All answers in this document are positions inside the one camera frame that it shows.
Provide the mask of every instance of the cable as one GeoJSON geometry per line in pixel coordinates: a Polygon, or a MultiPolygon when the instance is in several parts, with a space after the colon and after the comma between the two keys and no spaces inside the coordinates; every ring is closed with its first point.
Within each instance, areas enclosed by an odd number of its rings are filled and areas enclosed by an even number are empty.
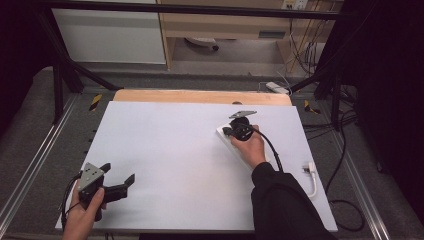
{"type": "Polygon", "coordinates": [[[76,207],[76,206],[78,206],[79,204],[80,204],[81,202],[78,202],[78,203],[76,203],[76,204],[74,204],[74,206],[72,206],[72,207],[70,207],[69,209],[68,209],[68,211],[66,211],[66,213],[65,214],[68,214],[74,207],[76,207]]]}
{"type": "Polygon", "coordinates": [[[278,70],[277,70],[277,73],[278,73],[278,75],[280,75],[280,76],[284,79],[284,81],[286,82],[287,87],[285,87],[285,89],[289,91],[289,96],[291,96],[291,95],[293,94],[293,91],[292,91],[292,90],[291,90],[291,88],[290,88],[290,83],[289,83],[289,81],[287,81],[287,78],[286,78],[286,77],[284,77],[284,76],[283,76],[283,74],[281,74],[278,70]]]}
{"type": "MultiPolygon", "coordinates": [[[[315,4],[315,8],[313,9],[313,11],[315,11],[316,9],[317,9],[317,7],[318,7],[318,5],[319,5],[319,2],[320,2],[320,0],[318,0],[317,1],[317,3],[315,4]]],[[[307,26],[307,29],[309,29],[309,27],[310,27],[310,25],[311,25],[311,20],[309,20],[309,23],[308,23],[308,26],[307,26]]],[[[294,41],[294,38],[293,38],[293,19],[291,18],[291,19],[289,19],[289,32],[290,32],[290,41],[289,41],[289,44],[290,44],[290,50],[291,50],[291,52],[293,53],[293,55],[294,55],[294,59],[296,59],[297,60],[297,62],[299,63],[299,66],[303,69],[303,71],[305,71],[305,73],[306,73],[306,75],[309,75],[309,76],[311,76],[311,74],[313,74],[312,72],[311,72],[311,60],[312,60],[312,58],[314,58],[314,65],[315,65],[315,58],[316,58],[316,43],[315,43],[315,41],[318,39],[318,37],[321,35],[321,33],[323,32],[323,30],[324,30],[324,28],[322,28],[322,30],[321,30],[321,32],[318,34],[318,31],[319,31],[319,28],[320,28],[320,26],[323,24],[323,22],[325,22],[325,21],[320,21],[319,23],[318,23],[318,25],[317,25],[317,29],[315,30],[315,35],[314,35],[314,37],[312,38],[312,42],[310,42],[309,44],[308,44],[308,47],[306,48],[306,50],[302,50],[302,51],[299,51],[300,49],[298,49],[297,48],[297,45],[296,45],[296,42],[294,41]],[[311,46],[315,46],[315,50],[314,51],[311,51],[311,53],[313,53],[313,54],[311,54],[311,55],[309,55],[309,50],[310,50],[310,47],[311,46]],[[304,59],[305,59],[305,63],[308,63],[308,65],[307,65],[307,68],[304,66],[304,63],[302,62],[302,60],[301,60],[301,57],[300,57],[300,55],[302,54],[302,53],[304,53],[304,52],[306,52],[305,53],[305,56],[304,56],[304,59]]],[[[304,40],[305,40],[305,36],[303,36],[303,39],[302,39],[302,41],[301,41],[301,46],[302,46],[302,43],[304,42],[304,40]]]]}
{"type": "MultiPolygon", "coordinates": [[[[110,237],[112,238],[112,240],[115,240],[113,233],[110,233],[110,237]]],[[[105,233],[105,240],[109,240],[109,233],[105,233]]]]}
{"type": "Polygon", "coordinates": [[[312,182],[313,182],[313,191],[310,194],[307,194],[309,198],[313,198],[317,194],[317,177],[316,177],[316,166],[314,162],[309,162],[308,166],[303,167],[303,170],[309,174],[311,174],[312,182]]]}
{"type": "MultiPolygon", "coordinates": [[[[345,136],[345,133],[344,133],[344,130],[343,130],[343,120],[344,120],[345,116],[348,113],[350,113],[350,112],[353,112],[353,110],[349,110],[349,111],[345,112],[342,115],[342,119],[341,119],[342,124],[340,124],[340,133],[342,134],[342,139],[343,139],[343,149],[342,149],[342,154],[341,154],[340,160],[339,160],[339,162],[337,164],[337,167],[334,170],[333,174],[331,175],[330,180],[327,183],[327,186],[325,187],[325,194],[327,196],[328,196],[328,191],[330,189],[331,183],[334,180],[334,177],[336,176],[337,172],[339,171],[340,166],[343,163],[344,156],[346,154],[346,146],[347,146],[347,144],[346,144],[346,136],[345,136]]],[[[362,211],[355,204],[353,204],[353,203],[351,203],[351,202],[349,202],[347,200],[339,200],[339,199],[337,199],[337,200],[331,200],[331,201],[329,201],[329,203],[332,203],[332,204],[334,204],[334,203],[346,203],[348,205],[351,205],[359,213],[359,216],[361,218],[361,225],[359,227],[357,227],[357,228],[347,227],[347,226],[345,226],[345,225],[343,225],[343,224],[341,224],[341,223],[339,223],[339,222],[336,221],[337,226],[339,226],[339,227],[341,227],[341,228],[343,228],[345,230],[352,231],[352,232],[358,232],[358,231],[361,231],[364,228],[364,226],[365,226],[365,217],[364,217],[362,211]]]]}
{"type": "Polygon", "coordinates": [[[252,130],[254,132],[257,132],[259,135],[261,135],[267,141],[268,145],[271,147],[272,152],[274,153],[274,157],[275,157],[275,161],[277,162],[278,169],[282,172],[283,166],[281,165],[281,161],[280,161],[280,158],[278,157],[278,153],[277,153],[277,151],[275,151],[275,148],[272,145],[271,141],[269,141],[269,139],[263,133],[261,133],[258,129],[252,127],[251,125],[247,125],[247,124],[243,124],[243,123],[238,123],[238,124],[242,127],[246,127],[246,128],[249,128],[250,130],[252,130]]]}
{"type": "Polygon", "coordinates": [[[62,230],[65,231],[65,226],[66,226],[66,221],[67,221],[67,212],[69,212],[69,210],[71,210],[73,207],[75,207],[76,205],[72,206],[72,208],[70,208],[68,211],[65,211],[66,208],[66,200],[68,200],[69,194],[71,193],[72,190],[72,186],[74,185],[74,182],[81,178],[81,174],[82,171],[80,171],[77,175],[75,175],[74,177],[72,177],[72,179],[69,181],[68,186],[66,186],[66,190],[65,193],[63,194],[63,198],[62,198],[62,204],[60,205],[60,209],[62,212],[62,216],[61,216],[61,222],[62,222],[62,230]]]}
{"type": "MultiPolygon", "coordinates": [[[[356,121],[356,119],[357,119],[357,116],[356,115],[350,116],[350,117],[347,117],[344,120],[340,120],[339,121],[339,124],[345,124],[345,125],[347,125],[347,124],[349,124],[351,122],[356,121]]],[[[318,129],[318,128],[333,127],[333,124],[332,123],[325,123],[325,124],[302,124],[302,126],[303,126],[303,128],[306,128],[306,129],[318,129]]]]}
{"type": "Polygon", "coordinates": [[[332,129],[330,129],[330,130],[328,130],[328,131],[325,131],[325,132],[323,132],[323,133],[321,133],[321,134],[318,134],[318,135],[316,135],[316,136],[310,137],[310,138],[308,138],[307,140],[309,141],[309,140],[315,139],[315,138],[317,138],[317,137],[321,137],[322,135],[327,134],[327,133],[329,133],[329,132],[331,132],[331,131],[333,131],[333,128],[332,128],[332,129]]]}
{"type": "Polygon", "coordinates": [[[356,227],[356,228],[347,227],[347,226],[345,226],[345,225],[343,225],[343,224],[341,224],[341,223],[339,223],[339,222],[336,221],[337,226],[339,226],[339,227],[341,227],[341,228],[343,228],[345,230],[351,231],[351,232],[359,232],[359,231],[361,231],[364,228],[364,226],[365,226],[365,217],[364,217],[364,214],[362,213],[361,209],[359,209],[355,204],[353,204],[353,203],[351,203],[351,202],[349,202],[347,200],[340,200],[340,199],[339,200],[329,201],[329,203],[333,207],[334,207],[334,204],[335,203],[345,203],[345,204],[348,204],[348,205],[350,205],[351,207],[353,207],[358,212],[358,214],[359,214],[359,216],[361,218],[361,224],[359,225],[359,227],[356,227]]]}
{"type": "MultiPolygon", "coordinates": [[[[345,116],[346,116],[346,114],[348,114],[348,113],[350,113],[350,112],[352,112],[353,110],[350,110],[350,111],[347,111],[347,112],[345,112],[343,115],[342,115],[342,120],[341,120],[341,122],[343,122],[343,119],[345,118],[345,116]]],[[[345,136],[345,134],[344,134],[344,130],[343,130],[343,124],[341,124],[340,125],[340,133],[342,134],[342,139],[343,139],[343,148],[342,148],[342,155],[341,155],[341,157],[340,157],[340,159],[339,159],[339,162],[337,163],[337,167],[336,167],[336,169],[334,170],[334,172],[333,172],[333,174],[331,175],[331,177],[330,177],[330,180],[328,181],[328,183],[327,183],[327,186],[325,187],[325,194],[327,194],[328,195],[328,190],[330,189],[330,186],[331,186],[331,183],[333,182],[333,179],[334,179],[334,177],[336,176],[336,174],[337,174],[337,172],[339,171],[339,169],[340,169],[340,166],[342,165],[342,163],[343,163],[343,159],[344,159],[344,155],[345,155],[345,153],[346,153],[346,136],[345,136]]]]}

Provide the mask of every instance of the floor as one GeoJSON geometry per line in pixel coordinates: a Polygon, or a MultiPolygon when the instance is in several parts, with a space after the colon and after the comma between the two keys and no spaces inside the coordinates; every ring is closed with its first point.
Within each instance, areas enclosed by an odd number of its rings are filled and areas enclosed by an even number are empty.
{"type": "MultiPolygon", "coordinates": [[[[220,50],[193,46],[183,39],[177,41],[174,66],[168,70],[146,70],[142,72],[111,73],[103,72],[110,82],[126,88],[165,88],[165,89],[203,89],[227,91],[267,91],[264,82],[281,81],[287,84],[281,75],[286,75],[289,84],[300,81],[306,74],[295,72],[287,74],[282,59],[276,54],[276,45],[272,41],[220,40],[220,50]]],[[[34,155],[43,143],[53,119],[52,74],[40,72],[34,80],[33,87],[21,110],[15,116],[8,132],[0,141],[0,206],[8,203],[21,176],[31,165],[34,155]]],[[[42,167],[32,182],[31,188],[23,193],[22,203],[13,220],[9,223],[3,239],[59,239],[60,231],[54,229],[59,212],[64,186],[77,171],[90,147],[90,139],[95,137],[107,102],[113,93],[99,88],[97,84],[84,79],[85,92],[75,96],[76,104],[69,115],[67,123],[54,139],[54,146],[48,151],[42,167]],[[101,102],[94,112],[88,111],[93,97],[103,93],[101,102]]],[[[310,107],[323,110],[326,101],[315,101],[311,94],[315,86],[303,89],[292,95],[292,101],[298,107],[303,124],[323,124],[327,122],[323,113],[305,111],[304,103],[308,100],[310,107]]],[[[342,105],[347,111],[349,105],[342,105]]],[[[369,149],[360,126],[346,126],[346,143],[349,156],[360,172],[376,208],[385,224],[390,239],[424,239],[423,226],[403,198],[390,175],[380,174],[376,170],[376,161],[369,149]]],[[[313,138],[325,131],[306,133],[313,138]]],[[[309,145],[317,163],[323,183],[328,182],[337,165],[340,151],[336,138],[329,132],[309,140],[309,145]]],[[[328,197],[345,199],[360,206],[351,179],[343,165],[336,175],[328,197]]],[[[349,206],[334,206],[337,221],[348,226],[360,224],[357,213],[349,206]]],[[[335,235],[340,239],[374,239],[372,228],[366,224],[358,232],[341,229],[335,235]]],[[[138,239],[136,234],[117,234],[117,239],[138,239]]],[[[144,236],[143,239],[154,239],[144,236]]]]}

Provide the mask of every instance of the white electronic device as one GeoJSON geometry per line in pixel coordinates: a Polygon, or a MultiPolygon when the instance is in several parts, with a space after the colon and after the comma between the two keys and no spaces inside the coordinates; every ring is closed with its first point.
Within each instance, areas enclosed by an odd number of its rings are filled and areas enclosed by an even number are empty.
{"type": "Polygon", "coordinates": [[[283,86],[276,84],[275,82],[269,82],[265,85],[269,90],[275,93],[287,94],[289,91],[283,86]]]}

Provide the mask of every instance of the white table surface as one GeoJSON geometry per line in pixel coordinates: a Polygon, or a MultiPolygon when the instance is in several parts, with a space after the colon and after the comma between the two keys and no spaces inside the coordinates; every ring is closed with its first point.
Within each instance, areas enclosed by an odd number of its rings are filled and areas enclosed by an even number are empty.
{"type": "MultiPolygon", "coordinates": [[[[253,231],[251,171],[216,132],[239,110],[258,112],[248,117],[250,122],[271,140],[284,171],[292,173],[306,193],[311,192],[312,179],[302,166],[313,158],[295,107],[109,102],[85,162],[97,167],[111,163],[106,186],[122,184],[133,173],[135,183],[128,198],[108,204],[94,228],[253,231]]],[[[269,146],[265,151],[273,156],[269,146]]],[[[273,157],[271,164],[278,169],[273,157]]],[[[317,185],[312,202],[324,226],[337,231],[319,178],[317,185]]],[[[61,228],[60,221],[56,228],[61,228]]]]}

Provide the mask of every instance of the hand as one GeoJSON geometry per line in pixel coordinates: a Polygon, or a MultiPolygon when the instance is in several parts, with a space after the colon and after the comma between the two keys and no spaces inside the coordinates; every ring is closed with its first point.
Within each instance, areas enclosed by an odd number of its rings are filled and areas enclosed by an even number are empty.
{"type": "MultiPolygon", "coordinates": [[[[259,130],[258,125],[253,125],[253,128],[259,130]]],[[[231,144],[238,148],[244,160],[255,169],[262,162],[266,162],[264,140],[261,135],[254,132],[247,141],[239,141],[237,138],[230,136],[231,144]]]]}
{"type": "MultiPolygon", "coordinates": [[[[79,203],[77,186],[79,186],[79,180],[75,184],[72,193],[71,207],[79,203]]],[[[87,210],[85,210],[81,204],[78,204],[69,211],[68,221],[66,222],[65,232],[63,233],[63,240],[87,239],[91,229],[93,228],[97,209],[102,205],[104,195],[105,190],[103,188],[99,188],[91,200],[87,210]]]]}

